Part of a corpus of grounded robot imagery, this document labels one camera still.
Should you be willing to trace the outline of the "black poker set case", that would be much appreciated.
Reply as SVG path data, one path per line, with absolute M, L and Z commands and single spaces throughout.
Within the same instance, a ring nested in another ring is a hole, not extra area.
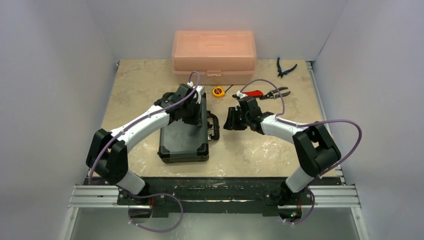
M 218 117 L 207 110 L 207 97 L 201 97 L 200 125 L 175 121 L 160 129 L 157 155 L 166 164 L 206 162 L 209 142 L 220 139 Z

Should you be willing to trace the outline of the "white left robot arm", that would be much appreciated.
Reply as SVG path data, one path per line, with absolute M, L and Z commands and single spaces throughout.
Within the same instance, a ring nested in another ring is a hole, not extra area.
M 189 125 L 201 124 L 201 109 L 205 104 L 204 86 L 180 84 L 175 92 L 164 93 L 138 118 L 110 131 L 97 130 L 85 162 L 91 170 L 89 180 L 97 173 L 109 184 L 128 191 L 136 204 L 146 203 L 148 184 L 129 169 L 129 152 L 150 134 L 178 120 Z

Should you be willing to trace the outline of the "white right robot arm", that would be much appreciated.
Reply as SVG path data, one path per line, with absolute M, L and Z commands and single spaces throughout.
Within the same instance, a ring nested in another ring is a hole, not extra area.
M 294 145 L 299 167 L 280 185 L 280 199 L 288 204 L 300 198 L 301 192 L 323 171 L 341 160 L 341 152 L 323 124 L 313 125 L 279 119 L 263 112 L 253 96 L 236 94 L 238 104 L 229 107 L 224 129 L 251 131 L 272 136 Z

